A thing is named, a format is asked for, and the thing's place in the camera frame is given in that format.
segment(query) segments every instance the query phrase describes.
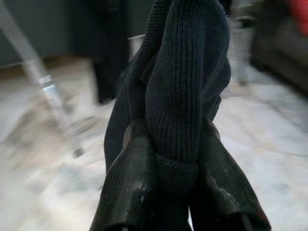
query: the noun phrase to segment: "floor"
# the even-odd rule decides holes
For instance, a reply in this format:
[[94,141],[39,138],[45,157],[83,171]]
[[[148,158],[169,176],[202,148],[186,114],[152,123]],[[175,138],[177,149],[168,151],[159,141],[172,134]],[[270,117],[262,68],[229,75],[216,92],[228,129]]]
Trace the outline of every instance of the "floor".
[[[231,83],[215,119],[273,231],[308,230],[308,102],[230,51]],[[0,231],[87,231],[104,179],[113,103],[98,107],[89,60],[48,62],[85,154],[75,159],[41,92],[19,67],[0,70]]]

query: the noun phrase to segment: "chair leg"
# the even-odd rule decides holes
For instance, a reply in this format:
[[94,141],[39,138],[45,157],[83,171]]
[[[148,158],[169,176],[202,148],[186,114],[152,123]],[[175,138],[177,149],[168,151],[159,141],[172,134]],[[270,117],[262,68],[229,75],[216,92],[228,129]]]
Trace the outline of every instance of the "chair leg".
[[48,73],[39,55],[29,43],[23,32],[19,29],[10,12],[0,0],[0,29],[19,54],[23,62],[23,68],[31,82],[41,87],[47,103],[63,130],[64,135],[70,140],[75,157],[83,154],[76,131],[71,126],[70,118],[64,108],[64,104],[57,91],[51,75]]

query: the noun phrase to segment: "gray wall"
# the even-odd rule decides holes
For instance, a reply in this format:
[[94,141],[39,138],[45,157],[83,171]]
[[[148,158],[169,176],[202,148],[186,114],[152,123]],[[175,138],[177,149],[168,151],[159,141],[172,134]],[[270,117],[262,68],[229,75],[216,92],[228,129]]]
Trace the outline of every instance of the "gray wall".
[[[130,37],[144,33],[153,2],[128,0]],[[5,3],[41,57],[72,52],[66,0],[6,0]],[[0,31],[0,66],[17,62],[20,62],[18,55]]]

